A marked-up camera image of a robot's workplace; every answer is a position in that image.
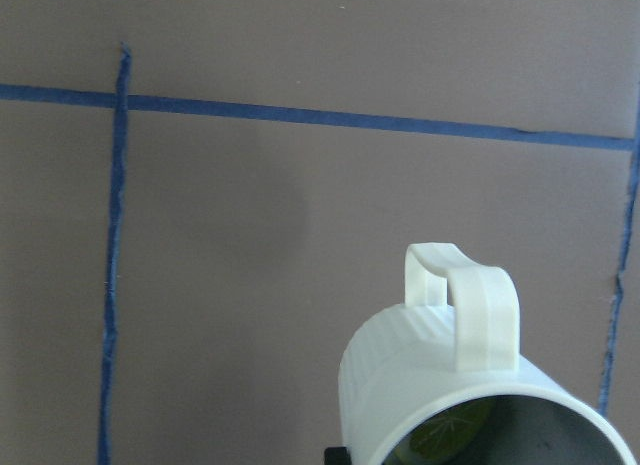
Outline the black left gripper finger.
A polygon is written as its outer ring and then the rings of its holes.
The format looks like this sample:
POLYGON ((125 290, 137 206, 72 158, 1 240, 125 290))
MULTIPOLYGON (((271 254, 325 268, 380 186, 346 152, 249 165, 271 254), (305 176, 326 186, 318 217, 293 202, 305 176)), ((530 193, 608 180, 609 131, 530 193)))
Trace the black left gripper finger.
POLYGON ((327 447, 323 460, 324 465, 350 465, 350 454, 346 447, 327 447))

